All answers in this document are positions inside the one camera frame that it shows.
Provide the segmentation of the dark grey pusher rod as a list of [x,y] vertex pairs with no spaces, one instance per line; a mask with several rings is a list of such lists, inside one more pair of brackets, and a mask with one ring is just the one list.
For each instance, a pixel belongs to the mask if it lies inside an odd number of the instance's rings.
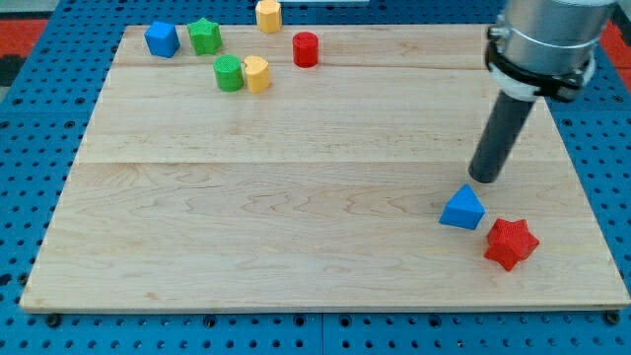
[[498,178],[533,105],[499,93],[469,163],[468,173],[473,179],[491,183]]

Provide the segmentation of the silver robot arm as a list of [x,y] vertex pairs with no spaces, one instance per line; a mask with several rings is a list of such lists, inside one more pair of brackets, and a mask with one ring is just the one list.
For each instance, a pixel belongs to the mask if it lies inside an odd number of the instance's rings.
[[495,181],[539,98],[572,102],[596,71],[595,49],[615,0],[508,0],[487,29],[484,60],[499,94],[469,175]]

